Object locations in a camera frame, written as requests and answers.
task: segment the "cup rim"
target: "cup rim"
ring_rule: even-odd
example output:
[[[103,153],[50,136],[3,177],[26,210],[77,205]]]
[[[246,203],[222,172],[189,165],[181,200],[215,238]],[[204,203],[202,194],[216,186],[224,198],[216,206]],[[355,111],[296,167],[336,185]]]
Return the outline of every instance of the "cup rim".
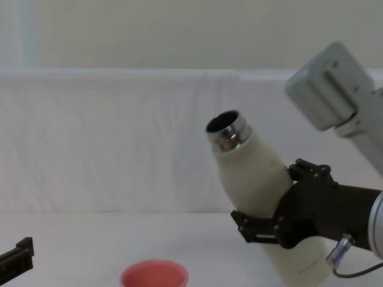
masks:
[[[129,266],[127,269],[125,269],[120,276],[120,286],[125,287],[123,284],[123,281],[126,278],[126,276],[128,276],[135,270],[145,265],[162,265],[162,266],[169,266],[169,267],[172,267],[173,269],[176,269],[176,271],[181,273],[181,275],[184,278],[184,280],[180,283],[179,287],[185,287],[186,283],[189,281],[189,273],[187,272],[186,268],[182,266],[180,263],[177,263],[171,260],[166,260],[166,259],[152,259],[152,260],[140,261],[138,263],[135,263]]]

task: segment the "black object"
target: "black object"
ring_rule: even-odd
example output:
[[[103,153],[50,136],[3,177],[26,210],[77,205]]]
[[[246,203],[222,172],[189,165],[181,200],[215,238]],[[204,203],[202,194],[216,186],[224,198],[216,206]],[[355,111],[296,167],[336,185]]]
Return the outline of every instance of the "black object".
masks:
[[[0,255],[0,285],[33,268],[34,244],[31,237],[25,237],[16,248]]]
[[[339,185],[331,177],[329,166],[302,159],[296,160],[288,172],[296,183],[283,196],[272,218],[232,212],[246,242],[290,249],[308,237],[339,241],[347,233],[355,239],[355,246],[370,250],[368,221],[380,190]]]

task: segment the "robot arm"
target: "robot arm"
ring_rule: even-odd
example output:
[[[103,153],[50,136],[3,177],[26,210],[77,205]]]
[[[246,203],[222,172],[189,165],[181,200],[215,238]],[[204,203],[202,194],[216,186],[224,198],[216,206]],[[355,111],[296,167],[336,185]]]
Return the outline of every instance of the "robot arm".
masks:
[[[318,129],[335,128],[383,175],[383,89],[341,43],[333,43],[293,75],[285,93]]]
[[[232,217],[244,239],[294,248],[302,240],[321,236],[339,241],[327,257],[337,269],[351,246],[373,251],[382,258],[383,192],[340,185],[331,168],[298,159],[288,168],[296,182],[270,219],[252,218],[238,211]]]
[[[383,176],[383,89],[341,43],[333,43],[291,77],[285,93],[318,129],[334,128],[349,138]],[[271,219],[232,217],[247,242],[293,248],[303,239],[322,236],[338,245],[326,261],[335,275],[357,277],[383,267],[341,275],[336,272],[351,246],[383,259],[383,192],[339,185],[329,166],[304,160],[288,168],[296,183],[281,199]]]

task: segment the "metal connector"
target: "metal connector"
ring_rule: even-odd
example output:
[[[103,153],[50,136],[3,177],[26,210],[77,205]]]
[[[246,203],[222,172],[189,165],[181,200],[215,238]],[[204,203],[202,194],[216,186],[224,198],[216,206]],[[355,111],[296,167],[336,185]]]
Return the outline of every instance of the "metal connector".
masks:
[[[354,238],[349,234],[344,234],[343,238],[337,243],[336,247],[331,251],[326,258],[326,263],[334,270],[339,267],[341,260],[354,244]]]

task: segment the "white water bottle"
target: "white water bottle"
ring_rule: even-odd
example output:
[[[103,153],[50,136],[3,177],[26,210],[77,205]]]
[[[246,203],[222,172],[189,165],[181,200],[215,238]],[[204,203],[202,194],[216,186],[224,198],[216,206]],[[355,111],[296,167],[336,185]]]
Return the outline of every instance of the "white water bottle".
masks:
[[[234,207],[249,216],[271,218],[293,182],[278,154],[261,141],[237,111],[224,112],[206,127],[220,178]],[[293,249],[262,244],[289,287],[315,287],[330,274],[324,240],[311,237]]]

